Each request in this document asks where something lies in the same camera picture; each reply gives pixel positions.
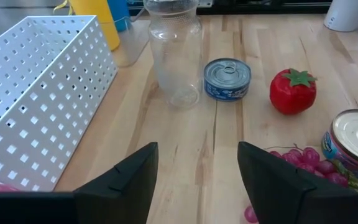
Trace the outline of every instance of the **white plastic basket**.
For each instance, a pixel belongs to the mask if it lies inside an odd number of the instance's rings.
[[[96,16],[26,17],[0,36],[0,182],[53,190],[116,73]]]

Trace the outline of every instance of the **blue tuna can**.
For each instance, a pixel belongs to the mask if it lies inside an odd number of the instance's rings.
[[[237,59],[216,59],[204,69],[205,92],[215,100],[240,100],[247,94],[250,81],[251,69]]]

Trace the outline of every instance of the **wooden table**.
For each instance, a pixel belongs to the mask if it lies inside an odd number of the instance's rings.
[[[233,57],[252,68],[246,97],[223,103],[205,94],[186,111],[166,104],[146,46],[121,68],[56,190],[73,190],[150,141],[159,147],[158,181],[148,223],[246,223],[249,204],[237,165],[239,141],[259,147],[320,148],[331,120],[358,108],[358,31],[338,33],[323,15],[203,16],[204,60]],[[314,105],[283,116],[269,85],[293,67],[318,77]]]

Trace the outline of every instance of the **tuna can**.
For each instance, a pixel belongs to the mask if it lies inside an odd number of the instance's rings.
[[[205,92],[215,100],[236,101],[248,92],[251,69],[240,60],[220,58],[204,69]]]
[[[358,177],[358,110],[346,110],[336,116],[321,147],[327,159],[341,161]]]

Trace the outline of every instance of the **plastic tomato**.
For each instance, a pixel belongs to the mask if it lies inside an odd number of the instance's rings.
[[[301,113],[316,99],[316,80],[307,71],[283,70],[270,84],[270,101],[282,114]]]

